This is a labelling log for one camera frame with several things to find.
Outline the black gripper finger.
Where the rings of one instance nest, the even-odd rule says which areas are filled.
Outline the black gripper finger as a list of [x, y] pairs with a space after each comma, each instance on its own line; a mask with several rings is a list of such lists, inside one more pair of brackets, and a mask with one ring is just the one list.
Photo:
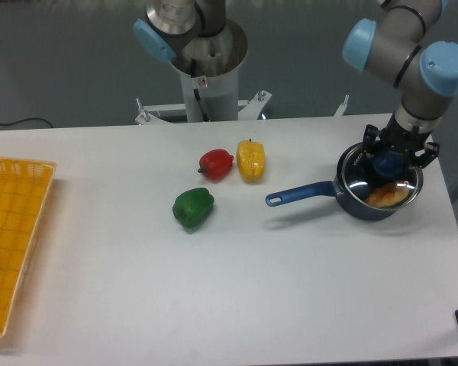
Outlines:
[[408, 165], [414, 168], [424, 169], [439, 156], [439, 152], [439, 143], [425, 143], [422, 146], [422, 150], [410, 151], [408, 154]]
[[362, 140], [362, 151], [366, 157], [371, 158], [380, 150], [381, 132], [381, 130], [379, 130], [376, 126], [372, 124], [366, 125]]

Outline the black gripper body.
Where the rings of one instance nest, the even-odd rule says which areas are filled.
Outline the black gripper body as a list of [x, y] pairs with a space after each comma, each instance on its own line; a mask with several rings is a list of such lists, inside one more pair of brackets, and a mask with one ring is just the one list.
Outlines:
[[392, 114], [386, 127], [379, 133], [377, 153], [380, 155], [393, 151], [404, 155], [405, 150], [415, 153], [424, 148], [424, 144], [430, 135], [430, 131], [421, 132], [418, 125], [404, 128], [398, 122], [395, 114]]

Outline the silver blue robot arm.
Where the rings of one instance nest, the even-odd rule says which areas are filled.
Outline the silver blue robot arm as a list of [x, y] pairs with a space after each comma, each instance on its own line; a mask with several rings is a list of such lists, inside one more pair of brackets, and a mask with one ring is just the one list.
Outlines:
[[[383, 1], [381, 23], [359, 21], [348, 35], [343, 59], [402, 92], [386, 128], [368, 127], [362, 148], [377, 172], [425, 167], [438, 148], [427, 141], [458, 95], [458, 44], [420, 42], [447, 7], [445, 1]], [[138, 43], [178, 72], [189, 121], [236, 120], [238, 70], [247, 36], [229, 20], [223, 1], [150, 1], [134, 23]]]

